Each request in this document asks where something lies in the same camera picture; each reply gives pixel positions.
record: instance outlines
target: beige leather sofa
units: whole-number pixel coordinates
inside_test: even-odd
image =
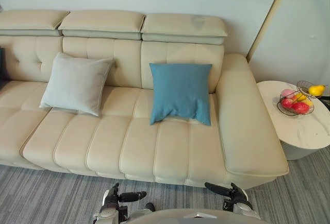
[[[144,18],[129,11],[0,13],[0,163],[199,187],[208,181],[250,188],[288,173],[246,59],[224,56],[223,22],[198,15]],[[59,51],[115,59],[100,117],[38,107]],[[149,125],[150,62],[212,64],[211,126],[178,117]]]

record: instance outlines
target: side table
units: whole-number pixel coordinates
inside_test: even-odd
[[[312,99],[314,111],[307,115],[288,116],[278,108],[283,89],[296,86],[281,81],[262,81],[259,91],[281,141],[287,160],[297,160],[330,145],[330,112],[318,99]]]

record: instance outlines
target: gray carpet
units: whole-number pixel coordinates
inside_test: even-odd
[[[297,161],[290,174],[247,191],[263,220],[276,224],[330,223],[330,147]],[[203,188],[113,180],[0,165],[0,223],[91,223],[103,193],[147,191],[129,212],[151,201],[156,209],[221,209],[223,197]]]

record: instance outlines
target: marble tabletop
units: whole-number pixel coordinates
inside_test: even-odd
[[[330,144],[330,112],[318,99],[311,99],[314,111],[307,115],[283,114],[277,103],[283,89],[296,91],[296,86],[281,81],[262,81],[259,91],[280,140],[305,149],[320,149]]]

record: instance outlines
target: light gray pillow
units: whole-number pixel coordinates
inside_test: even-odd
[[[74,109],[99,116],[102,90],[112,62],[58,53],[39,107]]]

